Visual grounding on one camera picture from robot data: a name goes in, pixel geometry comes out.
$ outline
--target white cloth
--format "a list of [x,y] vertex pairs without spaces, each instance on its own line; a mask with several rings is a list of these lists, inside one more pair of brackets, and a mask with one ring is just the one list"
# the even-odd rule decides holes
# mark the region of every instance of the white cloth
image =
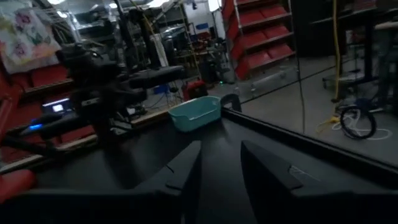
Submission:
[[58,64],[54,56],[60,50],[50,27],[43,25],[33,9],[4,12],[0,3],[0,51],[9,73]]

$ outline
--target teal plastic basket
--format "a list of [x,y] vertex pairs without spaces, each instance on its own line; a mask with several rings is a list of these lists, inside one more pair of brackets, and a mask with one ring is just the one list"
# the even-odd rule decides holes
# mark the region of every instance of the teal plastic basket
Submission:
[[193,131],[221,117],[220,98],[203,96],[182,103],[169,111],[174,126],[182,132]]

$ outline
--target desk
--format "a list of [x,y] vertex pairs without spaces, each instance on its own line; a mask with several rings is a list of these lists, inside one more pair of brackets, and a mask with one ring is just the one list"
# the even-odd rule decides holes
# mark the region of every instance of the desk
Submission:
[[37,190],[117,192],[132,189],[160,171],[193,141],[201,141],[197,223],[257,223],[241,169],[241,143],[245,140],[291,162],[322,184],[331,188],[338,186],[336,190],[366,192],[396,185],[398,170],[382,167],[387,164],[225,108],[221,114],[219,121],[191,133],[176,131],[166,117],[128,139],[123,151],[110,154],[94,149],[30,166],[37,176]]
[[[364,78],[356,80],[346,85],[346,87],[356,86],[362,83],[372,82],[378,77],[373,76],[373,30],[375,24],[391,20],[398,13],[398,9],[391,9],[384,12],[377,11],[377,8],[353,11],[348,15],[338,18],[340,32],[359,26],[365,26],[365,59],[364,59]],[[315,21],[313,25],[329,24],[332,26],[333,18],[326,18]]]

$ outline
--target red shelving unit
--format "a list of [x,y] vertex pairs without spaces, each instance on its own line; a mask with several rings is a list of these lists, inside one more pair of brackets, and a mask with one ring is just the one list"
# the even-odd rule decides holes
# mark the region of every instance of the red shelving unit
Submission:
[[236,76],[251,78],[255,69],[265,68],[295,55],[291,46],[291,13],[275,0],[225,0],[222,9],[230,54]]

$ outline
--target ceiling light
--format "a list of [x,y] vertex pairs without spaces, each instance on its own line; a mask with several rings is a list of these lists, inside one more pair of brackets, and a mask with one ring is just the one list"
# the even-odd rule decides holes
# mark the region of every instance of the ceiling light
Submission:
[[109,4],[111,9],[116,9],[118,7],[118,5],[116,3],[111,3]]
[[65,0],[48,0],[50,4],[60,4],[63,3]]
[[65,13],[61,12],[61,11],[57,11],[58,15],[62,18],[67,18],[68,15],[66,15]]
[[223,4],[221,0],[208,0],[210,12],[214,12]]
[[169,0],[153,0],[150,3],[148,3],[147,5],[149,7],[160,7],[163,5],[163,3],[168,2]]

